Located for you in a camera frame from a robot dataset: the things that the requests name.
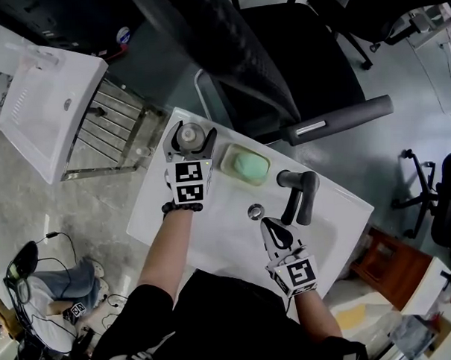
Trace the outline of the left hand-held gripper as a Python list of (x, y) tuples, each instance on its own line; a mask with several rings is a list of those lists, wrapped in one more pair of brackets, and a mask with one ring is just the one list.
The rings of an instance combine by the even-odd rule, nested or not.
[(205, 203), (211, 183), (212, 154), (218, 131), (212, 128), (199, 151), (199, 158), (188, 160), (180, 154), (177, 132), (183, 126), (178, 121), (163, 140), (165, 154), (165, 181), (172, 193), (172, 202), (165, 204), (165, 213), (176, 209), (200, 212)]

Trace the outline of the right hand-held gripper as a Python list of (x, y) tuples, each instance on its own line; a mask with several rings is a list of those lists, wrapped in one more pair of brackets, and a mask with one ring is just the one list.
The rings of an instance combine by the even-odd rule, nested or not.
[(318, 287), (318, 267), (315, 256), (304, 246), (300, 231), (284, 226), (280, 219), (264, 217), (260, 221), (263, 243), (269, 256), (280, 256), (266, 266), (270, 278), (287, 298)]

